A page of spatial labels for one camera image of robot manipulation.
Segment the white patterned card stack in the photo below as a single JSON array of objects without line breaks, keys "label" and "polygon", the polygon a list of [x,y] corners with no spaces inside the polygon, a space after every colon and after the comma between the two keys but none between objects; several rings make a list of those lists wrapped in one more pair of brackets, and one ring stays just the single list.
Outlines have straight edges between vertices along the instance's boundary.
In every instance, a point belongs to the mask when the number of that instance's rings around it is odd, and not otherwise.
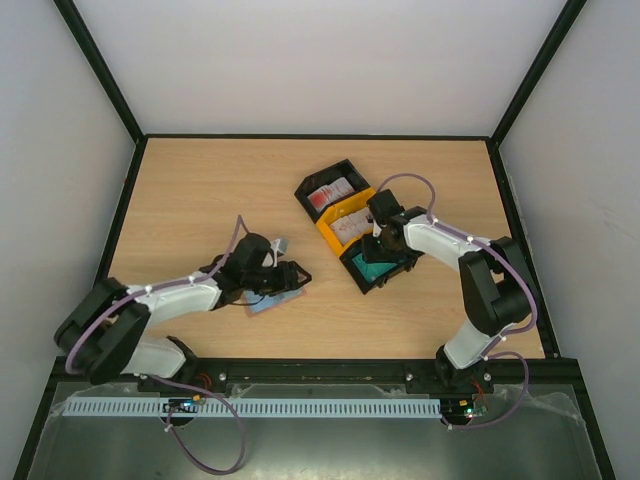
[{"label": "white patterned card stack", "polygon": [[370,216],[370,210],[363,208],[335,220],[329,227],[339,242],[346,245],[352,239],[372,231]]}]

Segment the black bin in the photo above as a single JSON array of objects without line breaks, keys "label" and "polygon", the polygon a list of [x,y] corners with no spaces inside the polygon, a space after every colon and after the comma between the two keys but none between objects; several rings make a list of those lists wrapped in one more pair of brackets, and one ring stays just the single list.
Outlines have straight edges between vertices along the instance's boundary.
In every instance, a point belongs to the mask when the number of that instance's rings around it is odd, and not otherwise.
[{"label": "black bin", "polygon": [[410,272],[417,263],[417,258],[404,258],[399,262],[391,263],[368,263],[364,259],[359,244],[351,245],[339,260],[363,295],[375,288],[383,288],[393,277]]},{"label": "black bin", "polygon": [[304,178],[294,192],[313,222],[337,202],[369,188],[369,183],[348,159]]}]

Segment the brown leather card holder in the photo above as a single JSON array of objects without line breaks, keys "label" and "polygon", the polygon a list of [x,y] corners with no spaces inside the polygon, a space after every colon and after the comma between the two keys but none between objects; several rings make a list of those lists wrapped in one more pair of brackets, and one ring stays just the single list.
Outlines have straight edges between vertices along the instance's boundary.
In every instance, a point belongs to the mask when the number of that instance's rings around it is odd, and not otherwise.
[{"label": "brown leather card holder", "polygon": [[274,296],[265,297],[251,291],[245,291],[242,296],[242,302],[246,303],[245,308],[247,310],[247,315],[256,316],[297,299],[305,293],[306,290],[304,287],[293,291],[282,292]]}]

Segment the black frame rail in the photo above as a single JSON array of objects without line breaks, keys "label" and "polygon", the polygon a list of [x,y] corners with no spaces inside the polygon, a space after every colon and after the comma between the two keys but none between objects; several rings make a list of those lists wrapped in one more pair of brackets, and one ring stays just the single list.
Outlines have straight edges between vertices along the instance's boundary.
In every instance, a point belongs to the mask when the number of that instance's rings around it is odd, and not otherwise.
[{"label": "black frame rail", "polygon": [[362,384],[403,387],[410,394],[461,396],[500,385],[520,385],[524,366],[518,359],[480,362],[467,373],[446,380],[434,360],[267,360],[202,358],[189,361],[172,381],[207,386],[228,393],[249,384]]}]

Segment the teal card stack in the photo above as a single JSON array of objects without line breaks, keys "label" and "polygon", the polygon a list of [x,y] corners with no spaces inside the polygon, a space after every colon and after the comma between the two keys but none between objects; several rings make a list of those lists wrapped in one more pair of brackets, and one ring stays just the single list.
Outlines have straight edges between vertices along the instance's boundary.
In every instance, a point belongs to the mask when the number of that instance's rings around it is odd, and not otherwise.
[{"label": "teal card stack", "polygon": [[362,253],[355,255],[352,261],[362,277],[369,283],[374,282],[389,271],[398,267],[397,263],[366,262]]}]

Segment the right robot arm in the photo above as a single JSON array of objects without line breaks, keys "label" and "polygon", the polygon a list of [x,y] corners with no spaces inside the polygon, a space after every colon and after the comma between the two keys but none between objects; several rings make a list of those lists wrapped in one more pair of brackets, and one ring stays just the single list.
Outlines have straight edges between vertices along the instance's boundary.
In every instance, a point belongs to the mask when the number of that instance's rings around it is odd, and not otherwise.
[{"label": "right robot arm", "polygon": [[436,352],[436,379],[443,389],[460,390],[498,343],[533,328],[539,314],[537,290],[513,239],[463,232],[423,207],[402,207],[388,189],[375,193],[367,207],[373,224],[363,237],[367,262],[427,255],[459,274],[466,320]]}]

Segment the red white card stack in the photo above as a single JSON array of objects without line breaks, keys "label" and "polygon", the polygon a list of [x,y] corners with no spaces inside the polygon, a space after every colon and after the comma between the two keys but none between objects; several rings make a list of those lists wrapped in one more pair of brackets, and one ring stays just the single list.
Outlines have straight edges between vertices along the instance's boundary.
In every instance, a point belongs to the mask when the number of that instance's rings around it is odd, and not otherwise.
[{"label": "red white card stack", "polygon": [[333,202],[354,193],[353,186],[345,177],[340,177],[333,182],[323,185],[307,196],[311,205],[321,211]]}]

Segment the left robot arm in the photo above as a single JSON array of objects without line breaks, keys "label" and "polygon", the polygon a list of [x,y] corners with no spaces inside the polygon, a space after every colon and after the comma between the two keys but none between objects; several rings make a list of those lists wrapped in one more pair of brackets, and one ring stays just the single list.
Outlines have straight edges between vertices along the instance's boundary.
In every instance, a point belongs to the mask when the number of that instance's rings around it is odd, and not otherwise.
[{"label": "left robot arm", "polygon": [[174,377],[187,362],[188,348],[175,338],[151,338],[146,330],[187,314],[236,306],[245,293],[266,300],[302,289],[312,276],[283,259],[281,244],[248,233],[184,277],[147,285],[100,280],[54,334],[66,355],[66,371],[93,385],[123,374]]}]

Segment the yellow bin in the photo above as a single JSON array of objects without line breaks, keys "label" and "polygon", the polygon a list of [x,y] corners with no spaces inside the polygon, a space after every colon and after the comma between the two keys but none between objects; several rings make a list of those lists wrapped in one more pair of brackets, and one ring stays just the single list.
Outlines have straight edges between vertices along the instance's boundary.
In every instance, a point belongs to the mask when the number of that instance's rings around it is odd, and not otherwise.
[{"label": "yellow bin", "polygon": [[373,230],[373,217],[367,201],[374,195],[367,188],[328,206],[316,222],[316,228],[333,253],[340,257],[346,250]]}]

